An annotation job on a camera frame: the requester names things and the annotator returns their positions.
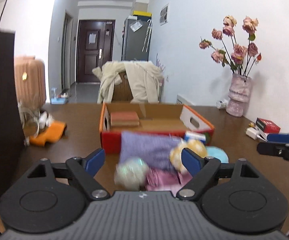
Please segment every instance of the gray tile floor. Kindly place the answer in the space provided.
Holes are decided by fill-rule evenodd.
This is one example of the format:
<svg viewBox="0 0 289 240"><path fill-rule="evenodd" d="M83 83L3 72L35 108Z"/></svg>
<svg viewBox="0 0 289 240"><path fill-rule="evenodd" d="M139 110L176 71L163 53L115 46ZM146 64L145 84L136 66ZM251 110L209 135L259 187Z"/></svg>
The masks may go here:
<svg viewBox="0 0 289 240"><path fill-rule="evenodd" d="M68 103L96 103L99 88L100 84L74 83L68 90L68 93L72 94Z"/></svg>

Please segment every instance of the yellow plush toy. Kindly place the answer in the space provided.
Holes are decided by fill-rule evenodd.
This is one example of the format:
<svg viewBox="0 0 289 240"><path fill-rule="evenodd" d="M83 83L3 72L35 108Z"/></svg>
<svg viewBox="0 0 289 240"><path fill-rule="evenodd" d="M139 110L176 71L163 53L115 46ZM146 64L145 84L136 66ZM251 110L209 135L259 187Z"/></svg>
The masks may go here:
<svg viewBox="0 0 289 240"><path fill-rule="evenodd" d="M180 171L182 174L187 173L187 169L183 166L181 161L181 153L184 148L189 148L194 153L199 155L201 158L207 157L208 152L199 140L189 140L189 142L182 142L178 145L178 147L171 150L170 153L170 161L172 165L175 167L177 171Z"/></svg>

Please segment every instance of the gray ribbed panel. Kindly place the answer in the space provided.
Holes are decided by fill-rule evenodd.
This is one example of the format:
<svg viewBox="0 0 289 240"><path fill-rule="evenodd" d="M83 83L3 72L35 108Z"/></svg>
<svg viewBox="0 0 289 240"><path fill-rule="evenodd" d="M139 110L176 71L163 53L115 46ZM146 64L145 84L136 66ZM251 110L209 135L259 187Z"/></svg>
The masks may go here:
<svg viewBox="0 0 289 240"><path fill-rule="evenodd" d="M210 224L192 202L170 192L116 192L93 202L73 225L45 235L6 232L0 240L287 240L276 231L241 236Z"/></svg>

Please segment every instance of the pink suitcase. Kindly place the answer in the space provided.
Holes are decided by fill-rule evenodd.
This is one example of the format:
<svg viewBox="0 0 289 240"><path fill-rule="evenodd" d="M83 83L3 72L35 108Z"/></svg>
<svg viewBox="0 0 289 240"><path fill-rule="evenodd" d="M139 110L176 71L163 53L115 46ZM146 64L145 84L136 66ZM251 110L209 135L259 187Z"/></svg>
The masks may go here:
<svg viewBox="0 0 289 240"><path fill-rule="evenodd" d="M14 59L17 100L30 109L40 109L46 102L45 65L35 57Z"/></svg>

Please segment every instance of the yellow box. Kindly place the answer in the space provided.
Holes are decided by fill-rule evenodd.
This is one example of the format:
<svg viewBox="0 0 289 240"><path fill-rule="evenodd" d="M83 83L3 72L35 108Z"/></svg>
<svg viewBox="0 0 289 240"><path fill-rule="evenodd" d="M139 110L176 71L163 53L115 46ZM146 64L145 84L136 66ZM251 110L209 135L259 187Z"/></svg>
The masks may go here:
<svg viewBox="0 0 289 240"><path fill-rule="evenodd" d="M152 13L141 12L141 11L133 11L133 15L152 17Z"/></svg>

